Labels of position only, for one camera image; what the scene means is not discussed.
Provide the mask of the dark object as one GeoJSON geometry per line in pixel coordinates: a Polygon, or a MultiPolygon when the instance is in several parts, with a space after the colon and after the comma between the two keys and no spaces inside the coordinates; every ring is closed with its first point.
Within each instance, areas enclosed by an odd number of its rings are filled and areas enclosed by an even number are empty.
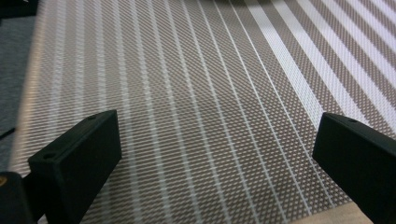
{"type": "Polygon", "coordinates": [[[0,19],[34,16],[39,0],[0,0],[0,19]]]}

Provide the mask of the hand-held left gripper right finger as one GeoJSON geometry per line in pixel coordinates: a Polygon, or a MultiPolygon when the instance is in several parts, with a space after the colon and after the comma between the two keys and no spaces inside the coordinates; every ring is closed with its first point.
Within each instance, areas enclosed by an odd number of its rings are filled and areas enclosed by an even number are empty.
{"type": "Polygon", "coordinates": [[[324,113],[312,157],[374,224],[396,224],[396,140],[324,113]]]}

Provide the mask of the brown white striped woven mat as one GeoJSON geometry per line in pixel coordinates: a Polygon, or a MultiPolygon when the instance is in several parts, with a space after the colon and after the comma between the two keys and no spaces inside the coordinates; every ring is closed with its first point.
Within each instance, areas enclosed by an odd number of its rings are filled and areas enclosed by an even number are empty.
{"type": "Polygon", "coordinates": [[[117,111],[88,223],[289,223],[348,203],[323,113],[396,138],[396,0],[45,0],[10,167],[117,111]]]}

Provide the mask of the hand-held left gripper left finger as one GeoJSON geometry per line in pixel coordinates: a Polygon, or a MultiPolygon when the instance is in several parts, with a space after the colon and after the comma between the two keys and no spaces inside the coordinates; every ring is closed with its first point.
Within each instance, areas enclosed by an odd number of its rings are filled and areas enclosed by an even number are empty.
{"type": "Polygon", "coordinates": [[[120,159],[115,110],[88,116],[37,151],[24,178],[34,219],[78,224],[120,159]]]}

